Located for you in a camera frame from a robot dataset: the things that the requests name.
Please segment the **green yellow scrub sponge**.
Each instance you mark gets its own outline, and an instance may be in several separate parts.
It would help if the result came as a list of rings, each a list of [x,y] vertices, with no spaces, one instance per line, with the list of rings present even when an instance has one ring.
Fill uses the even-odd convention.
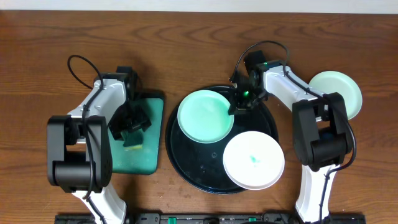
[[[123,131],[123,147],[125,150],[142,149],[144,143],[144,135],[141,130],[134,132]]]

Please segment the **mint plate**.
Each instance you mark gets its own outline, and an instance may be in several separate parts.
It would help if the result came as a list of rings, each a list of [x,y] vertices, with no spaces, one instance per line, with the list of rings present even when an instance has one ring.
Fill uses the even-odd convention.
[[[187,95],[177,109],[177,123],[189,139],[211,144],[232,130],[234,116],[228,114],[230,102],[213,90],[198,90]]]
[[[324,93],[339,93],[344,101],[348,119],[361,110],[363,96],[358,84],[349,76],[337,71],[324,71],[315,75],[309,85]]]

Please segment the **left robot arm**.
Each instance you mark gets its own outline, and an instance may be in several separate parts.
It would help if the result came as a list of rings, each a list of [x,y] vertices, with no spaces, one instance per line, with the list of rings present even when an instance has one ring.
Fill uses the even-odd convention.
[[[151,126],[135,101],[139,77],[132,67],[101,73],[90,94],[66,115],[47,122],[47,178],[78,197],[95,223],[124,223],[127,205],[111,185],[113,158],[110,140],[137,147],[139,135]]]

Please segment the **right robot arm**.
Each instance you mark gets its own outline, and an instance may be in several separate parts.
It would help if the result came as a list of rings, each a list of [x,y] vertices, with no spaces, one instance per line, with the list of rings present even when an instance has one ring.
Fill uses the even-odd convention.
[[[356,139],[339,93],[323,93],[297,77],[286,60],[266,60],[262,51],[245,50],[240,58],[248,73],[235,70],[230,82],[230,115],[253,110],[270,95],[292,112],[294,151],[302,163],[302,181],[295,204],[301,223],[330,222],[328,199],[334,175],[356,157]]]

